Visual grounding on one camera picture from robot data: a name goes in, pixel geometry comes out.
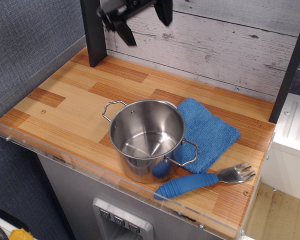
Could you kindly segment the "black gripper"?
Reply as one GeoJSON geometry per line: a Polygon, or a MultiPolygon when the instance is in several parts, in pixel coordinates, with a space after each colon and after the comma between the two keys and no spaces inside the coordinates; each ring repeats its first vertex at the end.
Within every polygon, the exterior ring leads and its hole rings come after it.
{"type": "Polygon", "coordinates": [[[160,21],[169,26],[173,20],[172,0],[106,0],[96,10],[107,30],[116,31],[127,46],[137,45],[126,20],[154,5],[160,21]]]}

